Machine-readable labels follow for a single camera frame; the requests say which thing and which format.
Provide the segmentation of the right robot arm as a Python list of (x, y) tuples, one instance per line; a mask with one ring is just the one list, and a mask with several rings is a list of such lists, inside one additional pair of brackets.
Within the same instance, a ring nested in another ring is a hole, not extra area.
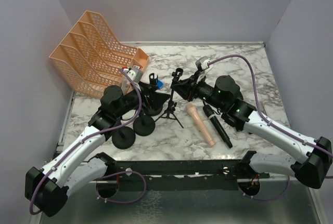
[(295, 177), (303, 185), (319, 189), (332, 164), (331, 142), (298, 133), (259, 112), (244, 101), (240, 87), (229, 75), (219, 76), (214, 86), (195, 73), (182, 80), (172, 73), (171, 88), (189, 102), (198, 98), (221, 112), (221, 118), (237, 131), (255, 134), (287, 153), (269, 155), (248, 152), (244, 157), (251, 173), (275, 173)]

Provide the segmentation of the black tripod mic stand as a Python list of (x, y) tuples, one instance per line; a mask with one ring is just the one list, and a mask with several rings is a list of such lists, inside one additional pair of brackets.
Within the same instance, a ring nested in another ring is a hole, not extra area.
[[(174, 82), (178, 82), (178, 80), (180, 79), (181, 75), (183, 74), (183, 69), (181, 68), (177, 68), (175, 70), (175, 72), (172, 72), (172, 83), (173, 84)], [(184, 126), (181, 124), (181, 122), (179, 121), (179, 119), (176, 117), (175, 115), (175, 107), (177, 105), (177, 103), (173, 100), (173, 96), (174, 96), (174, 89), (171, 85), (171, 94), (170, 94), (170, 99), (168, 101), (168, 107), (165, 109), (164, 113), (161, 114), (156, 120), (158, 121), (159, 119), (169, 119), (169, 120), (176, 120), (179, 125), (181, 126), (181, 128), (184, 128)]]

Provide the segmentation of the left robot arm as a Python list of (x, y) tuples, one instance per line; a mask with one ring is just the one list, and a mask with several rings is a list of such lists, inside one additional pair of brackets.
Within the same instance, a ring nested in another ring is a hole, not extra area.
[(111, 158), (97, 155), (86, 165), (81, 163), (108, 139), (118, 149), (130, 148), (136, 133), (128, 124), (146, 112), (159, 113), (169, 98), (169, 94), (160, 93), (156, 86), (143, 82), (128, 94), (120, 86), (108, 86), (100, 99), (100, 107), (77, 139), (41, 169), (32, 167), (26, 173), (24, 195), (30, 201), (30, 213), (35, 215), (33, 209), (37, 207), (52, 217), (72, 193), (103, 177)]

